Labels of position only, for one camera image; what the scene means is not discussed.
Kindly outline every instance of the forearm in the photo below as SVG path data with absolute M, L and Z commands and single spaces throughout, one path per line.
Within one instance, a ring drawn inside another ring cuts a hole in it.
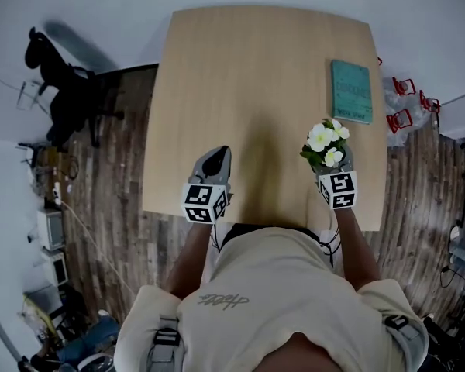
M 45 357 L 50 352 L 50 340 L 47 337 L 43 344 L 41 345 L 41 349 L 36 355 L 40 358 Z
M 341 208 L 334 212 L 343 248 L 344 275 L 358 291 L 365 284 L 381 279 L 379 267 L 351 208 Z
M 211 230 L 210 225 L 198 223 L 191 227 L 186 243 L 164 285 L 165 291 L 184 299 L 200 288 Z

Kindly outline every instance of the red object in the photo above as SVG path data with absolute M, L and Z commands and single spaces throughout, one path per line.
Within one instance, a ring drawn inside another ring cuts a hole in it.
M 439 99 L 426 98 L 422 90 L 420 90 L 420 105 L 422 105 L 425 110 L 429 110 L 430 112 L 439 113 L 441 110 Z
M 411 78 L 407 78 L 403 81 L 396 80 L 396 77 L 393 77 L 394 89 L 398 95 L 411 95 L 415 94 L 417 91 L 415 90 L 415 84 L 413 84 L 413 80 Z M 412 86 L 413 92 L 407 92 L 408 90 L 408 83 Z
M 399 129 L 409 127 L 413 124 L 412 117 L 407 108 L 400 110 L 398 113 L 393 115 L 387 115 L 387 124 L 393 133 L 396 133 Z

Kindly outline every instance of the shoulder strap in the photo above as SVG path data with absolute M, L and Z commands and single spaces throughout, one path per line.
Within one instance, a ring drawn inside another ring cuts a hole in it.
M 410 321 L 404 315 L 384 317 L 384 324 L 405 354 L 407 372 L 416 372 L 424 362 L 429 347 L 427 331 L 418 321 Z
M 159 329 L 146 362 L 147 372 L 181 372 L 184 347 L 177 330 L 177 319 L 160 316 Z

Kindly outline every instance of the strap buckle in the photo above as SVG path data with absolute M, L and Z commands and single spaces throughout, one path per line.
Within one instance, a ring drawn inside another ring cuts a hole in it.
M 155 345 L 179 346 L 181 336 L 176 329 L 162 328 L 155 333 L 153 343 Z
M 408 325 L 408 319 L 404 315 L 390 315 L 384 320 L 384 323 L 390 328 L 399 331 L 401 328 Z

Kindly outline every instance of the sleeve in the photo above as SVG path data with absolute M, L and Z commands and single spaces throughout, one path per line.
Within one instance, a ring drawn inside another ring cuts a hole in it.
M 406 370 L 417 371 L 427 355 L 429 334 L 413 312 L 399 283 L 395 280 L 374 281 L 360 288 L 358 294 L 363 303 L 381 313 L 383 324 L 393 338 L 392 351 L 397 347 L 402 350 Z
M 114 364 L 118 372 L 146 372 L 146 359 L 159 329 L 160 316 L 177 314 L 179 298 L 155 287 L 141 287 L 117 339 Z

